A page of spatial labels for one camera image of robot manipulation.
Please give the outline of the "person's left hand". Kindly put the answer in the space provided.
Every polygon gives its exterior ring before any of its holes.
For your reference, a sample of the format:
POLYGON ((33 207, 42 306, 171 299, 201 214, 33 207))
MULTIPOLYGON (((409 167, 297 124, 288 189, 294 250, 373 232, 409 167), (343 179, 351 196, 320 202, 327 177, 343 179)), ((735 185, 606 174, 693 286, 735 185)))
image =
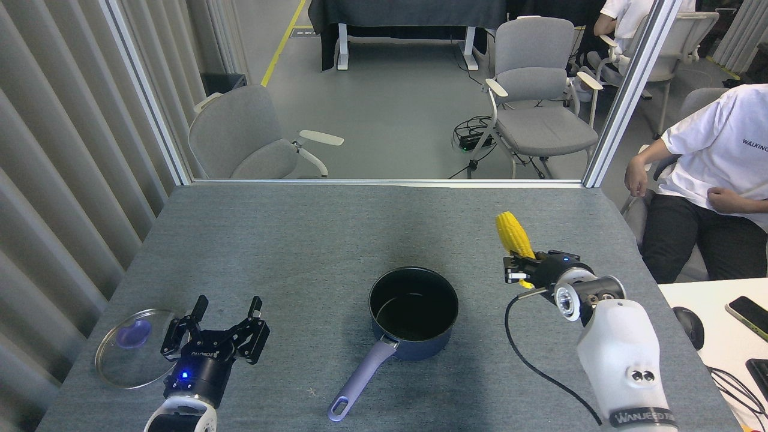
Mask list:
POLYGON ((749 210, 747 200, 727 188, 709 188, 707 199, 713 210, 721 214, 745 214, 749 210))

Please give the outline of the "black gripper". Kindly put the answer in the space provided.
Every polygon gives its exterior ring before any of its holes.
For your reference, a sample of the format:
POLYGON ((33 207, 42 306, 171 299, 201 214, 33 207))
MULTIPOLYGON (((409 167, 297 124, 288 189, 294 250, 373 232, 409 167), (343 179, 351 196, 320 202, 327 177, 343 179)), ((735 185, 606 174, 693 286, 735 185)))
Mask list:
POLYGON ((260 317, 263 301, 259 296, 254 296, 247 317, 225 331, 223 344, 203 346, 199 323, 208 304, 208 298, 200 295, 192 312, 169 323, 161 354, 168 361, 177 361, 173 371, 164 379, 163 396, 195 397, 218 409, 234 359, 244 358, 252 365, 258 363, 271 329, 260 317), (188 342, 192 344, 181 349, 187 333, 188 342))
POLYGON ((503 257, 504 282, 522 287, 546 288, 553 293, 558 284, 595 281, 592 268, 576 254, 557 250, 536 251, 534 257, 519 254, 503 257))

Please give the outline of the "person's right hand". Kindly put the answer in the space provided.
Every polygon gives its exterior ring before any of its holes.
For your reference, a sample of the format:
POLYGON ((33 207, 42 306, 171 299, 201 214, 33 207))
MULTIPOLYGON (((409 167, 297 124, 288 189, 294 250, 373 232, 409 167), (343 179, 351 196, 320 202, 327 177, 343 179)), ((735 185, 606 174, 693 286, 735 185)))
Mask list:
POLYGON ((623 183, 632 197, 644 197, 647 191, 648 175, 646 165, 649 162, 642 155, 636 155, 626 165, 623 183))

